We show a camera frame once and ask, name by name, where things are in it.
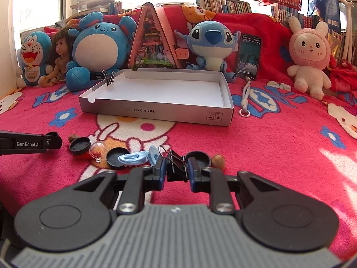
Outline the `pink patterned blanket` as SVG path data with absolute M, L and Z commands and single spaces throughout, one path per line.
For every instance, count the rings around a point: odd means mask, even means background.
M 232 32 L 262 40 L 258 75 L 249 95 L 251 115 L 234 113 L 228 127 L 182 124 L 83 113 L 79 96 L 64 85 L 27 87 L 1 100 L 1 129 L 45 134 L 58 132 L 104 141 L 131 152 L 152 145 L 178 154 L 203 151 L 221 154 L 225 171 L 248 170 L 310 195 L 339 216 L 331 246 L 342 259 L 356 253 L 356 139 L 345 127 L 356 122 L 356 90 L 318 101 L 293 88 L 287 75 L 291 30 L 273 18 L 203 13 L 197 8 L 168 7 L 171 28 L 188 33 L 197 22 L 211 19 Z

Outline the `black smartphone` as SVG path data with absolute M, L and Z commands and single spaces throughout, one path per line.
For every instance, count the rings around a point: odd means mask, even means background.
M 240 78 L 255 80 L 259 67 L 262 40 L 260 37 L 242 34 L 238 49 L 236 74 Z

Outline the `Doraemon plush toy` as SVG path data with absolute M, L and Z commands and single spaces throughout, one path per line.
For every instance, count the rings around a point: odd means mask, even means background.
M 36 86 L 42 76 L 53 71 L 48 55 L 52 40 L 43 31 L 29 34 L 18 51 L 20 67 L 16 69 L 16 84 L 18 88 Z

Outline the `light blue plastic clip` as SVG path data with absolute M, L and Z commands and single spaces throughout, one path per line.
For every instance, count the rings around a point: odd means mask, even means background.
M 118 160 L 124 165 L 142 165 L 148 161 L 148 155 L 148 151 L 139 151 L 136 153 L 120 155 Z

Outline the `Stitch plush toy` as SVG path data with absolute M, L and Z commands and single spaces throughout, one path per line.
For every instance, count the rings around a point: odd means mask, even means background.
M 228 83 L 235 82 L 236 74 L 228 72 L 225 59 L 238 51 L 241 31 L 232 33 L 224 24 L 217 21 L 204 21 L 194 26 L 188 35 L 175 30 L 177 45 L 187 48 L 196 55 L 196 63 L 187 62 L 190 70 L 220 71 Z

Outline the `black round cap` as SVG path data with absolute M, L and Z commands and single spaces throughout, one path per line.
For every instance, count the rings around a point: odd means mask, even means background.
M 74 155 L 82 155 L 89 151 L 91 146 L 90 139 L 87 137 L 78 137 L 71 141 L 69 149 Z
M 113 170 L 119 170 L 125 167 L 125 164 L 119 160 L 121 155 L 129 154 L 129 151 L 123 147 L 110 149 L 106 154 L 107 165 Z
M 189 158 L 194 158 L 200 168 L 210 167 L 211 158 L 204 152 L 191 151 L 185 155 L 185 162 L 188 163 Z

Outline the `pink bunny plush toy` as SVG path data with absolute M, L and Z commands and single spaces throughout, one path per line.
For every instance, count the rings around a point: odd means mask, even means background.
M 327 23 L 320 21 L 315 28 L 302 28 L 296 17 L 290 17 L 289 27 L 293 35 L 289 41 L 289 54 L 294 62 L 287 74 L 294 78 L 294 88 L 310 97 L 322 100 L 323 89 L 332 83 L 323 70 L 329 65 L 331 49 L 326 36 Z

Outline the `white shallow cardboard box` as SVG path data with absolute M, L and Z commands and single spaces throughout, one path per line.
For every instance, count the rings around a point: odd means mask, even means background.
M 79 97 L 86 113 L 230 126 L 234 103 L 221 72 L 123 69 Z

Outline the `brown-haired doll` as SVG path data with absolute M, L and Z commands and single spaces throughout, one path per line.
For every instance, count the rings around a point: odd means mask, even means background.
M 54 86 L 65 82 L 69 61 L 72 61 L 72 49 L 75 38 L 69 35 L 70 27 L 59 30 L 53 37 L 49 60 L 53 71 L 46 76 L 41 76 L 39 86 Z

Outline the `pink triangular diorama house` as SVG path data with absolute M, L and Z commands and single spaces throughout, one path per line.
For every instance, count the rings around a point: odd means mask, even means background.
M 188 58 L 187 49 L 179 49 L 165 10 L 150 2 L 140 11 L 134 34 L 128 67 L 183 68 Z

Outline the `blue paper bag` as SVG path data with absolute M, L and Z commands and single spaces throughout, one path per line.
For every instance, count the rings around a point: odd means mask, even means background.
M 337 33 L 341 32 L 341 19 L 338 0 L 306 0 L 308 16 L 319 16 L 321 21 L 328 24 L 329 28 Z

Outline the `black binder clip on box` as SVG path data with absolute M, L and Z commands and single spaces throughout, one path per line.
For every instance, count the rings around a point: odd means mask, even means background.
M 115 70 L 112 70 L 112 71 L 103 70 L 102 74 L 104 75 L 104 78 L 106 80 L 106 85 L 107 86 L 111 85 L 114 82 L 114 77 L 115 77 L 115 74 L 116 74 Z

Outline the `black binder clip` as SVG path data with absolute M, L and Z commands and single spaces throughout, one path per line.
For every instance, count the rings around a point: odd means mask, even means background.
M 103 70 L 102 74 L 104 75 L 104 78 L 106 80 L 106 85 L 107 86 L 111 85 L 114 82 L 114 77 L 115 77 L 115 74 L 116 74 L 115 70 L 112 70 L 112 71 Z
M 160 155 L 166 160 L 166 178 L 168 182 L 187 182 L 189 179 L 185 158 L 173 149 L 159 146 Z

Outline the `brown hazelnut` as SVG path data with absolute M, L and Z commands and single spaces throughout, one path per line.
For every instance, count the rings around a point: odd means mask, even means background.
M 71 143 L 73 142 L 74 140 L 76 140 L 79 136 L 76 135 L 76 134 L 71 134 L 68 136 L 68 141 Z
M 211 166 L 224 170 L 226 167 L 226 160 L 222 154 L 216 154 L 211 158 Z

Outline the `blue round plush toy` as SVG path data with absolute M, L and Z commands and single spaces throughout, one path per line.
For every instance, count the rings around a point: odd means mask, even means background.
M 72 61 L 66 65 L 66 87 L 71 92 L 86 90 L 92 81 L 104 79 L 103 70 L 118 72 L 130 54 L 136 22 L 124 16 L 118 24 L 104 21 L 101 12 L 92 12 L 71 28 L 75 38 Z

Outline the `clear plastic dome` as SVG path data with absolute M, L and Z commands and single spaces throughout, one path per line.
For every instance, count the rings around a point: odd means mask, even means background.
M 101 153 L 100 157 L 94 157 L 92 155 L 93 151 L 99 151 Z M 103 141 L 96 141 L 94 142 L 90 147 L 89 147 L 89 155 L 91 155 L 91 157 L 93 157 L 93 159 L 95 159 L 95 161 L 97 163 L 100 163 L 103 159 L 106 159 L 106 155 L 108 153 L 109 149 L 106 145 L 105 142 Z

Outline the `row of books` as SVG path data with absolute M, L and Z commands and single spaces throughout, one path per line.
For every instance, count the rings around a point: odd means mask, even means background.
M 196 5 L 214 13 L 252 13 L 250 3 L 241 0 L 196 0 Z

